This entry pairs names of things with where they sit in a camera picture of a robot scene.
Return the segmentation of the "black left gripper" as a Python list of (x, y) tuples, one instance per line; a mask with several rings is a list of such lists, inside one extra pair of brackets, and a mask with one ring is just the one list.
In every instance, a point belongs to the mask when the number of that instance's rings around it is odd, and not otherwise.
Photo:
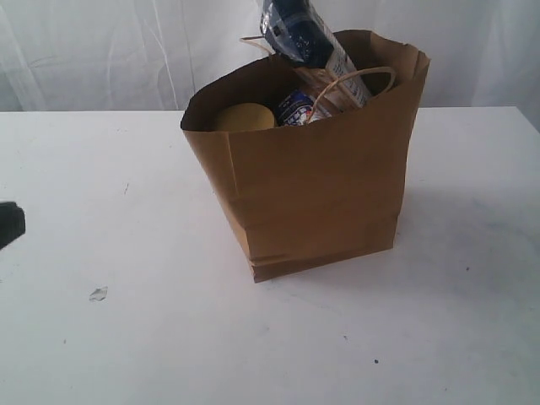
[(0, 249), (5, 248), (26, 231), (24, 210), (16, 202), (0, 203)]

